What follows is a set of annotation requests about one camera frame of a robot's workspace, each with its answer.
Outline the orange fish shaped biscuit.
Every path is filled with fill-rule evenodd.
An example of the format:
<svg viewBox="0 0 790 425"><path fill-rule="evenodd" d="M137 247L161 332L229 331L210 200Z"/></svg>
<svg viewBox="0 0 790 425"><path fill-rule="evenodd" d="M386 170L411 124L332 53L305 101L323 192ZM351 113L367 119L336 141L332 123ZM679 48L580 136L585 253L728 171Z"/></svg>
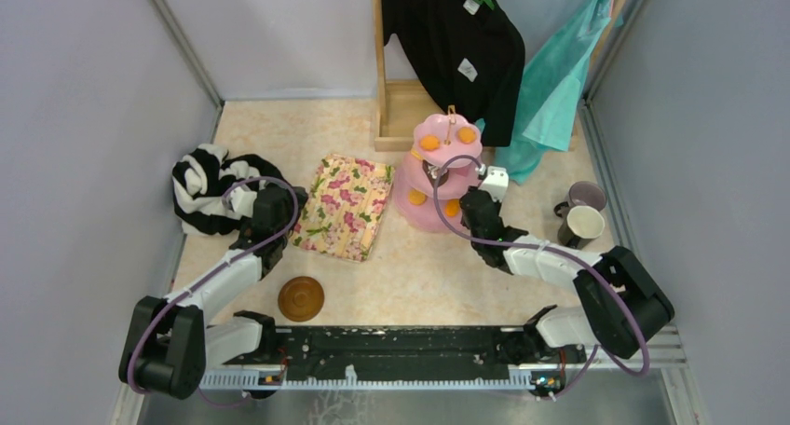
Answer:
<svg viewBox="0 0 790 425"><path fill-rule="evenodd" d="M459 199L449 199L445 202L443 212L447 217L456 217L461 211Z"/></svg>

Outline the teal t-shirt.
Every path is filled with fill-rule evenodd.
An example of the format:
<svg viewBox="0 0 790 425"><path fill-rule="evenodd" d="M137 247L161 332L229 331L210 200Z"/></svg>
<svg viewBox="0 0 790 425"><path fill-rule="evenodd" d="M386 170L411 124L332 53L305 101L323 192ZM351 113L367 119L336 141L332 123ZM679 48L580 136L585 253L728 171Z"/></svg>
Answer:
<svg viewBox="0 0 790 425"><path fill-rule="evenodd" d="M511 143L495 163L523 183L547 152L565 152L593 50L615 19L614 0L499 0L526 60Z"/></svg>

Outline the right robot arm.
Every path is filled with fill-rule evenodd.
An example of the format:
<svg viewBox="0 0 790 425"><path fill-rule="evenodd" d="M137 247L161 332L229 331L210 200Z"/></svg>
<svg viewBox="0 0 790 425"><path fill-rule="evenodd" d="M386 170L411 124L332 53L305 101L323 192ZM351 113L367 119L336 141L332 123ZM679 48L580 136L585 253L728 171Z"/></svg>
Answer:
<svg viewBox="0 0 790 425"><path fill-rule="evenodd" d="M506 226L500 205L471 189L460 200L461 224L490 267L573 291L574 308L546 307L524 326L524 348L537 362L570 345L599 346L628 359L674 318L674 306L628 248L604 253L567 248Z"/></svg>

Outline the flower shaped biscuit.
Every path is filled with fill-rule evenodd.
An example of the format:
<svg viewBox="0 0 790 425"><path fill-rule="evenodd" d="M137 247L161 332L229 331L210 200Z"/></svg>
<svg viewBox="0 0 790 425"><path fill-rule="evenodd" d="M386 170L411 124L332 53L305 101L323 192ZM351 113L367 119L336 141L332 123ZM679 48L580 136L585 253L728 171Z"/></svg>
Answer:
<svg viewBox="0 0 790 425"><path fill-rule="evenodd" d="M433 151L441 147L442 141L435 135L428 134L423 136L419 142L419 147L424 151Z"/></svg>

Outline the brown wooden coaster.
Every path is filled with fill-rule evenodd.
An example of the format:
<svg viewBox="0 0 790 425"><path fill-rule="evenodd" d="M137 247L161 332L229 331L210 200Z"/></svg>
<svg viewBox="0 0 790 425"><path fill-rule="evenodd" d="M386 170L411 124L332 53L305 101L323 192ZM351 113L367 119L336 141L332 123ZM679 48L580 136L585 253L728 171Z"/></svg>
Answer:
<svg viewBox="0 0 790 425"><path fill-rule="evenodd" d="M324 302L322 285L311 277L293 278L279 290L279 311L293 322L307 322L315 318L322 310Z"/></svg>

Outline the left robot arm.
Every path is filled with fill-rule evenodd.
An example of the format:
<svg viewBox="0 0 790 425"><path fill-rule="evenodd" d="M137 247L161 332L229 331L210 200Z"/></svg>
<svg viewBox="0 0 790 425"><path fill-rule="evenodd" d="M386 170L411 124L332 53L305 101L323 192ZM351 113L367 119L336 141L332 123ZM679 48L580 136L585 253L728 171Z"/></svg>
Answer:
<svg viewBox="0 0 790 425"><path fill-rule="evenodd" d="M120 381L133 391L183 400L198 390L209 369L283 359L275 321L265 314L243 310L211 324L281 260L308 200L300 186L273 177L262 181L251 218L220 261L183 289L146 296L135 305L118 367Z"/></svg>

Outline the chocolate cake slice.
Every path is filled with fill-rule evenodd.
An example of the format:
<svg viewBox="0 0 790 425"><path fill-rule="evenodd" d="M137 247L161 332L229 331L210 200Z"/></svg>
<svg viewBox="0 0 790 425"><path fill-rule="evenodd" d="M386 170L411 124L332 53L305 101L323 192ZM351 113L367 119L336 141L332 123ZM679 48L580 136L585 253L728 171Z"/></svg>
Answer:
<svg viewBox="0 0 790 425"><path fill-rule="evenodd" d="M443 171L440 166L433 165L428 161L422 161L422 172L425 174L429 186L441 186L446 183L448 179L448 171Z"/></svg>

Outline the floral serving tray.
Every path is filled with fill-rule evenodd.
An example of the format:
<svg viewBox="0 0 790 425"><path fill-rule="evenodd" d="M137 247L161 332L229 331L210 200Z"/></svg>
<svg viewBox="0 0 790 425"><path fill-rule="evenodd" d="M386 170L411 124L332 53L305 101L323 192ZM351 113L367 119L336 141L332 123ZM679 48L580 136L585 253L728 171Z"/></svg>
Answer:
<svg viewBox="0 0 790 425"><path fill-rule="evenodd" d="M392 165L337 154L320 161L292 244L306 251L364 262L388 205Z"/></svg>

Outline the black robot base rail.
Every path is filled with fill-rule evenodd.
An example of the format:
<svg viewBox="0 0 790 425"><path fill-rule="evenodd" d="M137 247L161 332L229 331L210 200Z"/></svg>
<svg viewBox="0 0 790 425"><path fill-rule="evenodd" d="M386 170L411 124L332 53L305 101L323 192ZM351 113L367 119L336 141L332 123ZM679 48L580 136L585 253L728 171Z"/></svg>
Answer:
<svg viewBox="0 0 790 425"><path fill-rule="evenodd" d="M561 391L587 360L522 326L278 327L272 350L205 374L203 390Z"/></svg>

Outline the round ridged biscuit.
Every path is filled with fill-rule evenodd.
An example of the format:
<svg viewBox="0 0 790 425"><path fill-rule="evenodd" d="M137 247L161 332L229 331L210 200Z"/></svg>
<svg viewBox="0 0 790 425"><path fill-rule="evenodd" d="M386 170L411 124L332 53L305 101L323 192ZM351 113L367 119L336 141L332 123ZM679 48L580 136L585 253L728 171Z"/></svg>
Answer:
<svg viewBox="0 0 790 425"><path fill-rule="evenodd" d="M426 202L428 197L427 197L426 194L424 194L424 193L422 193L422 192L420 192L420 191L418 191L416 189L411 189L409 191L409 193L408 193L408 197L407 198L408 198L408 201L412 205L420 206L420 205L422 205L422 204L424 204Z"/></svg>

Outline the round smooth biscuit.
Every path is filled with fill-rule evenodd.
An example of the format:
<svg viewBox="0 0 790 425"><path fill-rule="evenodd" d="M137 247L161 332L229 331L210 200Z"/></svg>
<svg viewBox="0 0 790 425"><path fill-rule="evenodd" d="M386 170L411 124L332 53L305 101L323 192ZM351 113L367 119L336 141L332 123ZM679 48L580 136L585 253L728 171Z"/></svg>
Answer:
<svg viewBox="0 0 790 425"><path fill-rule="evenodd" d="M461 127L457 130L456 137L463 144L473 144L478 139L478 133L472 127Z"/></svg>

